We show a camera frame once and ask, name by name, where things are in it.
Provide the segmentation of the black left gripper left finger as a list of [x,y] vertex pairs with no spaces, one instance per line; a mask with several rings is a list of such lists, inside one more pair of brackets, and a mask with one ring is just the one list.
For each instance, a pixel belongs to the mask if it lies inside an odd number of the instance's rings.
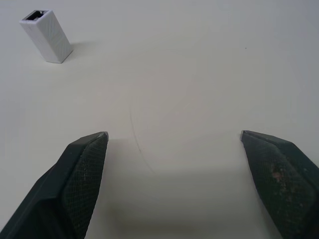
[[99,195],[109,136],[70,143],[33,185],[0,233],[2,239],[83,239]]

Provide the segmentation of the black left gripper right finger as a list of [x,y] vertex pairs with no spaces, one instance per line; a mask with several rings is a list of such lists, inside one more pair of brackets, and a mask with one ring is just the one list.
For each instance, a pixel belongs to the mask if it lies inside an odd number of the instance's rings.
[[319,237],[319,168],[292,142],[241,133],[255,188],[284,239]]

